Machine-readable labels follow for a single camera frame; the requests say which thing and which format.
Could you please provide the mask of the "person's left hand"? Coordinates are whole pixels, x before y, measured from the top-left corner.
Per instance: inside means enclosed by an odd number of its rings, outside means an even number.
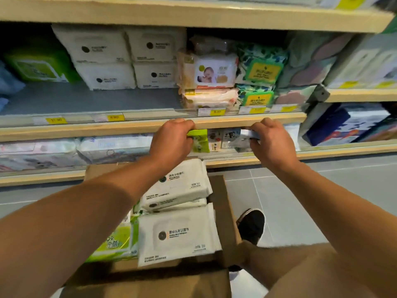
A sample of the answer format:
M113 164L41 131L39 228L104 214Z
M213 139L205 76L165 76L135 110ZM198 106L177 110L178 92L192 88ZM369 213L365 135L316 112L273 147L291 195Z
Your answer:
M150 147L150 159L165 173L170 172L186 159L193 143L177 143L166 135L166 122L156 131Z

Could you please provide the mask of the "person's right hand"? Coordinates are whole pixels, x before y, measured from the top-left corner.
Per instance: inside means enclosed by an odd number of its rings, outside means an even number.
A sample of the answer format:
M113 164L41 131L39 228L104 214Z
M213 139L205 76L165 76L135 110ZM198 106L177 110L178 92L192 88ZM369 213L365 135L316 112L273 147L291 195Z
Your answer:
M261 143L259 140L251 139L250 147L262 166L275 175L291 171L299 165L293 140L282 124L281 137L279 139L268 143Z

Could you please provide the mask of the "small white blue wipes packet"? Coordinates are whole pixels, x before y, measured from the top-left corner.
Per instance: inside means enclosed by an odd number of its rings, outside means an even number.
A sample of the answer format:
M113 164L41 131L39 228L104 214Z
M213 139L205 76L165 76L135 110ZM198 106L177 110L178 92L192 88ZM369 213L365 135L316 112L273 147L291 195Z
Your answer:
M252 140L260 140L260 135L253 130L241 129L237 134L236 138L230 142L233 148L247 149L250 148L250 142Z

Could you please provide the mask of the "small green wipes packet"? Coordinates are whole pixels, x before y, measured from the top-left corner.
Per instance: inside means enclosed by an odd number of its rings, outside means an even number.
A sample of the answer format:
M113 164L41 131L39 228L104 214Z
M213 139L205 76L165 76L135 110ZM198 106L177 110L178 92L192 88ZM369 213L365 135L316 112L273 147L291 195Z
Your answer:
M207 129L190 130L187 137L193 139L192 152L193 153L209 153L208 131Z

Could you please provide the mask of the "person's left forearm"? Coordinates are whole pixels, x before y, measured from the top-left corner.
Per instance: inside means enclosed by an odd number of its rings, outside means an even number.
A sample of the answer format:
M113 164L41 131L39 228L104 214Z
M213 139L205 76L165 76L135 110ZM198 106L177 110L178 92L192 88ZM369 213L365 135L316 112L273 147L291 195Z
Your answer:
M0 298L50 298L175 165L150 155L0 220Z

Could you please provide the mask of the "person's right forearm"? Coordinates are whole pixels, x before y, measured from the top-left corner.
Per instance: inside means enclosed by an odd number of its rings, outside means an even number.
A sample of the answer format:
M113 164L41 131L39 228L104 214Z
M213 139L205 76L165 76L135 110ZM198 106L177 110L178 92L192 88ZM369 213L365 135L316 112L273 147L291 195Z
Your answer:
M397 216L296 160L268 166L304 207L335 250L347 288L397 298Z

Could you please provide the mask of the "yellow white price tag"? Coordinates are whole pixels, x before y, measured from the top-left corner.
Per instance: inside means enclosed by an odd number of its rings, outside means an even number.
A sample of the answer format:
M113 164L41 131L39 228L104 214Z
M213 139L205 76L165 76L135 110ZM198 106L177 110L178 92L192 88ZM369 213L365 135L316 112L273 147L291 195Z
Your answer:
M267 108L264 105L259 106L241 106L239 108L239 115L256 115L256 114L264 114Z
M198 117L214 117L214 116L224 116L227 108L199 108Z
M33 124L37 126L44 126L44 125L62 125L68 124L67 120L61 116L35 116L32 118Z
M298 104L273 105L270 109L270 113L290 113L296 111L300 111Z
M92 114L91 117L96 123L121 122L126 120L123 113Z

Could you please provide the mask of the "plain white packet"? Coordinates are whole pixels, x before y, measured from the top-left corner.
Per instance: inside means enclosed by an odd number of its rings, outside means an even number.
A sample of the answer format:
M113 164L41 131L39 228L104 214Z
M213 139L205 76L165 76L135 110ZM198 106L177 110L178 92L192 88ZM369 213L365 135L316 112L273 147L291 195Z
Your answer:
M299 152L300 151L300 145L299 145L300 123L284 124L283 127L287 131L287 133L290 135L291 139L293 140L293 143L295 146L295 151Z

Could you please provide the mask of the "leaf print pack yellow label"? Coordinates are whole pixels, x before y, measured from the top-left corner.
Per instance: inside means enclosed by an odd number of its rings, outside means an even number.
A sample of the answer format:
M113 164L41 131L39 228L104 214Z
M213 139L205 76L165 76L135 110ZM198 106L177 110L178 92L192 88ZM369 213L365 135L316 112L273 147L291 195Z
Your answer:
M274 87L236 84L237 106L268 106L274 102Z
M288 52L278 46L236 43L239 63L236 84L272 87L288 60Z

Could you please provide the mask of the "small white cartoon packet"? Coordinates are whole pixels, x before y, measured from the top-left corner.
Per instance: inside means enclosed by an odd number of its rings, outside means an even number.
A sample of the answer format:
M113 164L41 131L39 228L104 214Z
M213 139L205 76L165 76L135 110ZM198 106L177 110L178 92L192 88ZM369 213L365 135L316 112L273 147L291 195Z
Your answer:
M208 146L210 152L220 152L223 131L221 129L207 129Z
M233 141L240 135L241 128L223 128L221 130L221 149L234 149Z

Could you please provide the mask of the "baby picture wipes pack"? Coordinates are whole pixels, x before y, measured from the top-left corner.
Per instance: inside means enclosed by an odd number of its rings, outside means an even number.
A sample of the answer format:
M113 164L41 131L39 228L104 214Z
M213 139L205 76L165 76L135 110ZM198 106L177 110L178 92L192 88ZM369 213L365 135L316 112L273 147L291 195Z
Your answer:
M239 57L235 53L197 55L178 52L180 89L227 89L236 83Z
M233 108L239 95L237 88L225 89L180 89L184 108Z

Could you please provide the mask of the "pastel patterned pack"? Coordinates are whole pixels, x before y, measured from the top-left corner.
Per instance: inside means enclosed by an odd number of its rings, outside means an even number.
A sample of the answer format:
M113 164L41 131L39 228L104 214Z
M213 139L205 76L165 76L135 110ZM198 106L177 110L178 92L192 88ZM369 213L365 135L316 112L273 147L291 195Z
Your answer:
M347 32L290 30L285 38L289 55L278 88L320 84L335 64L338 54L355 35Z
M303 104L313 94L317 85L299 86L289 88L276 88L274 91L275 105Z

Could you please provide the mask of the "white wipes pack black dot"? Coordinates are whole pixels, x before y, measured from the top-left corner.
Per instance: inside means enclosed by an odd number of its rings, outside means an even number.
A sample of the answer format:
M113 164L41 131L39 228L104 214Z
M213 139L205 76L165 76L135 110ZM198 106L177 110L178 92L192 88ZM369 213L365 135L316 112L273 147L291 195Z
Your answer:
M130 63L75 63L77 73L91 90L136 89L136 79Z
M187 29L171 26L127 26L133 62L174 62L186 50Z
M131 62L126 33L116 26L52 24L73 63Z
M136 62L133 68L139 89L177 88L176 62Z

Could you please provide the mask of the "white wipes pack dark dot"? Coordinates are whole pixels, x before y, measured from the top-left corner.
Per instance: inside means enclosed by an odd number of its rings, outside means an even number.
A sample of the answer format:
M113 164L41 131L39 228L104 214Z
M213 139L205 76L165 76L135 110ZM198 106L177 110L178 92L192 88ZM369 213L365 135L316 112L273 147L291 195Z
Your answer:
M168 211L175 211L175 210L186 210L195 207L203 207L207 205L207 199L197 199L190 202L185 202L177 205L172 205L168 207L164 207L161 209L150 210L149 213L160 213L160 212L168 212Z
M206 165L200 159L185 160L141 197L139 206L148 212L204 199L213 193Z

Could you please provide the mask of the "white light blue tissue pack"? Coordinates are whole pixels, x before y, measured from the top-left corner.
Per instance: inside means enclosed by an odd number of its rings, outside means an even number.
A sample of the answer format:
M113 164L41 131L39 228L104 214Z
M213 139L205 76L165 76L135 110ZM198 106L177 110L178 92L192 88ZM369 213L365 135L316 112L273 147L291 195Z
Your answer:
M91 164L133 162L148 154L152 138L152 133L83 137L76 149Z

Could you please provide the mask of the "blue white tissue package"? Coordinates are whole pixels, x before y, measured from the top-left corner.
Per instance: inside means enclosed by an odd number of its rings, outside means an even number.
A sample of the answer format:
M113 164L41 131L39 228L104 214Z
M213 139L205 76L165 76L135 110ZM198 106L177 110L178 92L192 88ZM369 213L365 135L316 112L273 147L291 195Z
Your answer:
M314 147L351 143L390 116L379 102L319 102L306 114L300 136Z

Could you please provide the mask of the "clear plastic wipes pack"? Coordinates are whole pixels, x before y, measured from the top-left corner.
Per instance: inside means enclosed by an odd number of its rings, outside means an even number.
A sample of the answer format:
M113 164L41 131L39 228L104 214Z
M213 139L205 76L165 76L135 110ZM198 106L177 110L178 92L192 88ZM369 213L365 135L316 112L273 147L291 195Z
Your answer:
M236 51L236 42L230 39L195 34L189 41L197 55L230 54Z

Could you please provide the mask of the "brown cardboard box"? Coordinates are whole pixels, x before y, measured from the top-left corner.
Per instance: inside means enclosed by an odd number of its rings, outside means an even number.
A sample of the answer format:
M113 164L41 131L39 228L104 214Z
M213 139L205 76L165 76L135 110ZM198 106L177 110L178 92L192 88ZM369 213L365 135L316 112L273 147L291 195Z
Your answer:
M224 178L209 180L213 193L206 199L214 206L221 251L144 267L137 267L138 258L85 262L59 298L232 298L228 268L240 258L240 236ZM130 213L152 214L139 204Z

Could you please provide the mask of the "black shoe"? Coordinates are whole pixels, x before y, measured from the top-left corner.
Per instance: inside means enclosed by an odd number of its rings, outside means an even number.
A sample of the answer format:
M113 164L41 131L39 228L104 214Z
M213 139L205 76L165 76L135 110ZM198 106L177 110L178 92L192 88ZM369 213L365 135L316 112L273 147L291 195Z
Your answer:
M238 273L242 270L240 265L248 264L251 251L257 246L264 233L265 214L258 208L247 209L237 219L236 226L241 238L239 252L243 259L237 265L230 266L229 273Z

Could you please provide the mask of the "large white wipes pack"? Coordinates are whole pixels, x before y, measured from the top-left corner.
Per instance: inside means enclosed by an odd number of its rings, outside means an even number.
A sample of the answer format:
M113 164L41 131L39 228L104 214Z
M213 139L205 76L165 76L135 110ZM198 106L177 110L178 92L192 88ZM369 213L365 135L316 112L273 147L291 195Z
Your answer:
M137 267L222 250L213 203L142 215L138 225Z

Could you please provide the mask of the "wooden store shelf unit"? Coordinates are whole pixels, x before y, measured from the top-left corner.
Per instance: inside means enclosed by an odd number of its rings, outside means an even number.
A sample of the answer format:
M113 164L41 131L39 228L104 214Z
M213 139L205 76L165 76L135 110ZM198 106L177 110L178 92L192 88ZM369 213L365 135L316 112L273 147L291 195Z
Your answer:
M337 10L225 1L177 0L0 0L0 21L34 23L186 26L255 30L329 30L380 33L395 14L379 9ZM284 123L305 115L270 114L195 118L202 127L248 126L270 116ZM165 120L11 127L0 129L1 141L121 135L156 131ZM0 187L81 180L84 171L1 176Z

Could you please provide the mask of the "dark patterned package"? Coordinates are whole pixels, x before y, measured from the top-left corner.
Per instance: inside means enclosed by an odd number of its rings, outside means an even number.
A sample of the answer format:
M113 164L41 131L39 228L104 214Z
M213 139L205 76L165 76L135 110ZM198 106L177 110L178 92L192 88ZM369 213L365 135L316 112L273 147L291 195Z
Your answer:
M373 141L385 141L397 139L397 114L390 115L386 119L365 131L353 143L365 143Z

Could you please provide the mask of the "white tissue boxes yellow label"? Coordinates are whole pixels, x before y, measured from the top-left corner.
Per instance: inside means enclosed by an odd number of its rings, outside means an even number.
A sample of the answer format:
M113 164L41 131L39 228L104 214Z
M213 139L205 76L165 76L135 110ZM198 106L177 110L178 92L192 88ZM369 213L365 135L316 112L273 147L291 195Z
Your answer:
M323 81L328 89L397 89L397 32L354 38Z

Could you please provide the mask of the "light green wipes pack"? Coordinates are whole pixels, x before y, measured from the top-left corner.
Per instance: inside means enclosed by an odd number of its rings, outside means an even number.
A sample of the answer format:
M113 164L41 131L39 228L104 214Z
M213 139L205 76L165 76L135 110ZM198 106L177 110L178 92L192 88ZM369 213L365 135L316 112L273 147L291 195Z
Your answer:
M139 216L129 213L85 262L136 259L139 250Z

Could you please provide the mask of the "person's leg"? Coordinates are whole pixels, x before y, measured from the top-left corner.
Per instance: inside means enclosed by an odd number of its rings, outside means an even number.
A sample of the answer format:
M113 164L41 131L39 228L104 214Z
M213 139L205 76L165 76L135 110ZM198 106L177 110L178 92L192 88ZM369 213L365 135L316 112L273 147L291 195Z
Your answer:
M378 298L329 243L238 247L238 265L268 290L264 298Z

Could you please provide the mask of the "white pastel tissue pack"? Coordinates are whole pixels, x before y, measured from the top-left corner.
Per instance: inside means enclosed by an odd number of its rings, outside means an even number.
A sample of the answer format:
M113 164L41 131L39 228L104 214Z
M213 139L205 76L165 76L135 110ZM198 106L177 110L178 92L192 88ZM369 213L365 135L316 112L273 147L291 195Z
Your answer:
M86 166L75 139L0 143L0 172Z

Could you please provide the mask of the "green wipes pack white label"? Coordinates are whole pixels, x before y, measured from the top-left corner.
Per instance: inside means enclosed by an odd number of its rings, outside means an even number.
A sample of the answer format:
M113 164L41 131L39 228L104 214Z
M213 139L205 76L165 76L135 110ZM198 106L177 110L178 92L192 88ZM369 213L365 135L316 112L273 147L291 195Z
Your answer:
M14 46L3 53L3 58L27 82L75 83L82 80L62 46Z

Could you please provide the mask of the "blue soft pack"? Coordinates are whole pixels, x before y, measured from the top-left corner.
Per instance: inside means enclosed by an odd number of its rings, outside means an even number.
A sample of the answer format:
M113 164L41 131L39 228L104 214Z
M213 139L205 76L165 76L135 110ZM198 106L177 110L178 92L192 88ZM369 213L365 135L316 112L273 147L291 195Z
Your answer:
M0 112L9 103L9 96L25 88L25 83L17 79L0 60Z

